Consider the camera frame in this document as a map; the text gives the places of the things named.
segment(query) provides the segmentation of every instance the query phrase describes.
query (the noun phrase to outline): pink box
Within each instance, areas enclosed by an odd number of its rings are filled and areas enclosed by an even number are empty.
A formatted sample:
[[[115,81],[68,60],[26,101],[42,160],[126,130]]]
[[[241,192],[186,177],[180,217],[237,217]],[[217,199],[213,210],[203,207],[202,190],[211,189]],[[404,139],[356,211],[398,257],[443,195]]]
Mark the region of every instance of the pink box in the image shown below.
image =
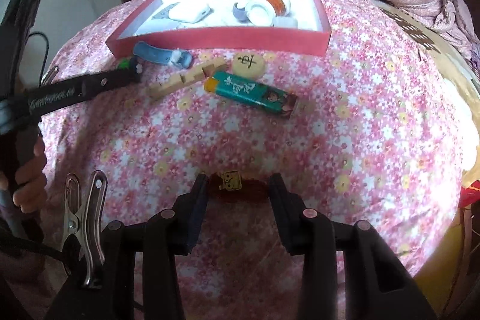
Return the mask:
[[[162,0],[145,0],[106,40],[115,57],[131,56],[138,41],[165,49],[258,49],[324,56],[332,29],[321,0],[313,0],[320,30],[256,26],[212,26],[183,28],[133,35],[162,5]]]

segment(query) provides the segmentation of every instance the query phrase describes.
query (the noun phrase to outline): open cardboard box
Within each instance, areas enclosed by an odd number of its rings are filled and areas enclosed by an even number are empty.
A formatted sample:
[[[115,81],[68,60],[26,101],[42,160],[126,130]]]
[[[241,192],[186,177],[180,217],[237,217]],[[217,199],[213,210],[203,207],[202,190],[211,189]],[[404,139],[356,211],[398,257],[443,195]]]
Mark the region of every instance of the open cardboard box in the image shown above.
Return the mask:
[[[332,33],[321,0],[290,0],[298,28],[257,27],[239,23],[232,7],[239,0],[205,0],[213,9],[203,21],[162,30],[152,16],[169,4],[192,0],[146,0],[106,40],[115,57],[131,56],[139,41],[165,49],[257,49],[324,56]]]

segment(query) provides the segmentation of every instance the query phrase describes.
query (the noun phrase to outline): finger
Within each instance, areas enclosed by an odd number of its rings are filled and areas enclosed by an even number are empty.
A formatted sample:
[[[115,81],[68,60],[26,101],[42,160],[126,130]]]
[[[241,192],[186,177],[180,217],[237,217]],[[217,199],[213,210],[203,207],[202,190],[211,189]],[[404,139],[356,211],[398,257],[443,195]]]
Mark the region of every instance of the finger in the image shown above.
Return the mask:
[[[45,205],[47,200],[47,193],[45,190],[41,191],[36,198],[28,201],[25,204],[22,204],[20,207],[23,213],[32,213],[33,211],[37,211]]]
[[[41,137],[38,137],[38,140],[33,147],[33,153],[35,154],[35,156],[42,156],[45,153],[45,144]]]
[[[19,185],[30,182],[35,179],[44,169],[47,164],[47,157],[45,155],[33,158],[22,167],[20,167],[15,173],[15,180]]]
[[[0,171],[0,190],[8,190],[8,179],[3,172]]]
[[[47,177],[44,174],[40,174],[33,181],[28,182],[13,194],[13,203],[16,206],[21,206],[36,198],[40,192],[45,191],[46,182]]]

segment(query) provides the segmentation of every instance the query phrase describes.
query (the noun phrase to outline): teal lighter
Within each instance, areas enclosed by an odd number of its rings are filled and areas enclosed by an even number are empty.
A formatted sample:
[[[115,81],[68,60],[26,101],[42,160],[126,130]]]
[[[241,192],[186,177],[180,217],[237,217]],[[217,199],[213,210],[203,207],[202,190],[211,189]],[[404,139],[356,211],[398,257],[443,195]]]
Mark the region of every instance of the teal lighter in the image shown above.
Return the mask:
[[[225,71],[215,72],[205,81],[203,88],[285,118],[290,118],[298,101],[294,94]]]

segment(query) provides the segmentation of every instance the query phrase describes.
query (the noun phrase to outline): floral bedsheet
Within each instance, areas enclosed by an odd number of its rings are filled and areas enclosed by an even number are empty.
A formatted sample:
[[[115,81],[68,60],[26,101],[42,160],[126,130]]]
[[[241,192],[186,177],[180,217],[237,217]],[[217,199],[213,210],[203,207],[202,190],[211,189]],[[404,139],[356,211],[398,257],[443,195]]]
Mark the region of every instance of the floral bedsheet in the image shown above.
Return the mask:
[[[105,39],[143,1],[110,10],[66,43],[51,65],[60,67],[57,80],[114,68],[119,61]],[[44,116],[47,242],[58,246],[62,237],[68,172],[85,181],[94,169],[107,174],[103,226],[146,221],[189,191],[202,170],[239,169],[265,180],[280,172],[307,207],[335,221],[370,221],[415,274],[458,203],[453,106],[428,53],[373,3],[322,1],[332,25],[325,57],[260,52],[267,60],[260,80],[306,102],[290,120],[206,93],[201,83],[152,101],[148,87],[175,71],[149,63],[140,85]],[[193,54],[200,63],[230,61],[234,52]],[[268,202],[210,200],[198,245],[177,258],[177,270],[188,319],[287,319],[296,311],[302,257],[285,252]]]

